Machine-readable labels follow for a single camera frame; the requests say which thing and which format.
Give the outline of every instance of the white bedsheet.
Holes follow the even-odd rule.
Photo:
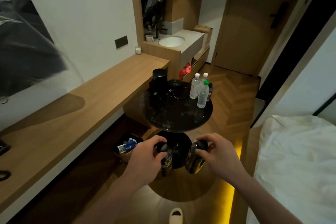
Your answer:
[[[274,115],[261,132],[254,177],[304,224],[336,223],[336,126]],[[246,223],[258,223],[251,209]]]

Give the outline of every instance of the white slipper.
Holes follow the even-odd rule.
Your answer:
[[[182,224],[183,223],[183,213],[180,208],[175,208],[170,212],[169,224]]]

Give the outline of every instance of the sink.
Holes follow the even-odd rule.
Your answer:
[[[159,41],[159,45],[165,46],[165,47],[175,47],[183,44],[185,41],[184,38],[180,36],[171,36],[164,38]]]

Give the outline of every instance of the black marble table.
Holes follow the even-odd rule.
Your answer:
[[[183,82],[181,87],[166,94],[159,95],[147,89],[142,96],[145,119],[163,130],[158,135],[165,137],[173,149],[173,169],[185,165],[191,146],[190,138],[183,132],[199,128],[212,115],[212,101],[207,102],[205,108],[199,108],[198,98],[189,97],[190,87],[190,83]]]

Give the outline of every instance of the wooden floor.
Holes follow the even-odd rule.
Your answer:
[[[208,64],[200,71],[204,72],[209,73],[214,87],[213,114],[202,127],[186,134],[195,141],[201,134],[219,133],[233,143],[239,155],[244,154],[259,81],[218,67],[211,70]],[[71,223],[122,174],[125,165],[113,156],[111,148],[125,132],[142,136],[146,128],[121,118],[9,223]],[[116,223],[165,224],[170,211],[180,207],[183,223],[225,224],[229,223],[233,194],[234,189],[216,178],[207,164],[196,175],[180,168],[166,178],[158,175],[142,188]]]

